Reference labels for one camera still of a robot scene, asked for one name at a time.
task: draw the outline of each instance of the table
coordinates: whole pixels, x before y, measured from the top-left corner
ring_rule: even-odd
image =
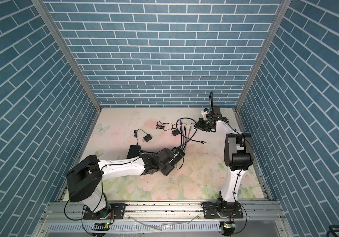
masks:
[[[157,121],[175,124],[181,117],[190,117],[198,121],[201,108],[108,108],[103,109],[96,126],[86,145],[81,160],[96,154],[99,159],[126,159],[130,145],[137,139],[134,130],[142,129],[152,136],[145,142],[146,135],[138,131],[138,144],[142,150],[157,152],[167,147],[172,149],[180,145],[180,135],[173,136],[171,130],[157,130]],[[230,125],[238,129],[238,123],[231,108],[221,108],[221,114],[227,117]],[[193,121],[182,119],[187,131],[194,131]],[[168,176],[161,172],[153,175],[124,176],[103,181],[103,190],[108,200],[201,200],[216,199],[224,186],[226,169],[223,152],[225,134],[198,130],[195,140],[186,147],[184,165],[174,169]],[[245,173],[238,191],[239,198],[264,198],[253,167]]]

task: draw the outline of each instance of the blue brick wall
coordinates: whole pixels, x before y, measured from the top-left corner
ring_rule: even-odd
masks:
[[[242,116],[295,236],[339,225],[339,0],[293,0]]]
[[[0,1],[0,237],[33,233],[95,113],[30,0]]]
[[[103,107],[234,106],[281,0],[46,0]]]

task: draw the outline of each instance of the metal corner post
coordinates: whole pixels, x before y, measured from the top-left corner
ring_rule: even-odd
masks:
[[[51,35],[55,39],[56,43],[58,44],[60,50],[62,51],[64,57],[67,59],[69,65],[73,69],[74,73],[77,76],[77,79],[82,84],[85,92],[88,94],[89,98],[91,99],[92,103],[96,107],[97,111],[101,111],[101,105],[96,99],[92,89],[90,88],[88,82],[84,74],[82,73],[80,67],[78,66],[75,58],[73,57],[70,49],[68,48],[67,43],[65,42],[63,36],[61,35],[57,25],[55,24],[51,14],[49,13],[46,5],[44,4],[43,0],[31,0],[34,7],[38,11],[40,17],[42,18],[44,24],[46,24],[48,30],[51,32]]]
[[[235,106],[235,110],[239,111],[240,108],[243,105],[243,101],[246,98],[248,91],[251,88],[252,83],[255,80],[255,76],[257,75],[260,66],[262,65],[262,62],[264,60],[265,55],[267,54],[268,49],[270,48],[272,40],[275,38],[277,29],[280,26],[280,23],[285,16],[285,13],[290,5],[290,2],[292,0],[282,0],[279,8],[277,9],[275,18],[273,19],[273,22],[271,24],[270,29],[268,30],[268,34],[263,42],[262,48],[259,51],[258,57],[255,61],[254,66],[251,69],[251,72],[247,78],[246,84],[243,87],[242,93],[240,94],[240,97],[238,99],[237,105]]]

